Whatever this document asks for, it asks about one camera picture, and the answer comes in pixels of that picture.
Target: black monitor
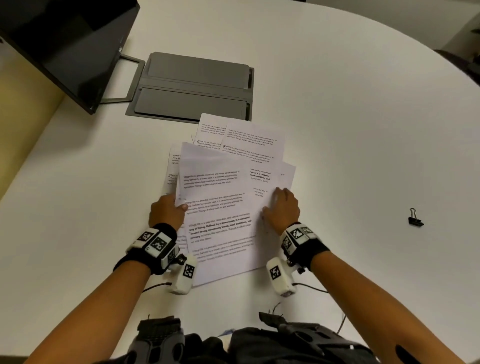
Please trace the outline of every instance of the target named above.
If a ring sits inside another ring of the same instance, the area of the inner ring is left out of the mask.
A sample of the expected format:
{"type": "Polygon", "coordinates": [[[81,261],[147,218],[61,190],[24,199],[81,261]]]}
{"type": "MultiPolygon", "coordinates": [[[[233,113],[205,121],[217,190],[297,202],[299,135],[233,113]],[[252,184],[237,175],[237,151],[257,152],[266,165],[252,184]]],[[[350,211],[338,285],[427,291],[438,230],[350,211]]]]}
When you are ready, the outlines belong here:
{"type": "Polygon", "coordinates": [[[136,0],[0,0],[0,36],[93,114],[139,9],[136,0]]]}

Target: black binder clip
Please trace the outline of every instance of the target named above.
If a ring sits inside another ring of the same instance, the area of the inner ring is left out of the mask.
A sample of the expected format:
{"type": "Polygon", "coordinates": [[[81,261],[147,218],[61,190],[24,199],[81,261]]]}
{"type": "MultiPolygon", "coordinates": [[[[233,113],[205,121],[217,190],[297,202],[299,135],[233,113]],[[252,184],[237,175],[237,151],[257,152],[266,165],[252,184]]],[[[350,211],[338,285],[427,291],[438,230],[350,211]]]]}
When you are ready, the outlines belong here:
{"type": "Polygon", "coordinates": [[[417,211],[413,207],[410,208],[410,217],[408,218],[408,223],[413,226],[418,226],[419,228],[425,225],[420,219],[417,218],[417,211]]]}

